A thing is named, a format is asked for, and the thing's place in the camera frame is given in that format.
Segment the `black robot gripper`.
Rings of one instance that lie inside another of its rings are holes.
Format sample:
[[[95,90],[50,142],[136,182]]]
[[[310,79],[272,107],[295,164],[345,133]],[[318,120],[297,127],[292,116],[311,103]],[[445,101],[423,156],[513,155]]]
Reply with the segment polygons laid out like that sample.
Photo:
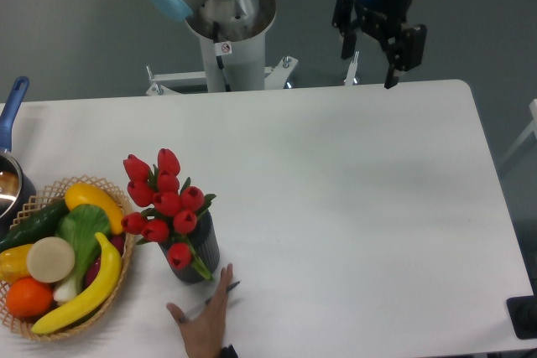
[[[354,55],[359,28],[368,35],[399,33],[386,50],[388,72],[384,82],[386,89],[396,86],[402,72],[421,65],[425,49],[424,24],[401,30],[411,3],[412,0],[336,0],[331,25],[339,30],[342,39],[341,59]],[[352,18],[355,10],[357,18]]]

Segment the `person's bare hand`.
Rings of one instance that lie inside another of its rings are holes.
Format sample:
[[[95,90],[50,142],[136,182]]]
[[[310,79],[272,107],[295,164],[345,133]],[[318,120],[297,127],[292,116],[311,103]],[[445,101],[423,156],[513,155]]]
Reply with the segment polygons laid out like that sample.
[[[209,304],[194,319],[188,319],[183,310],[173,303],[166,308],[178,325],[188,357],[219,357],[226,328],[227,287],[233,279],[233,265],[221,270],[220,281]]]

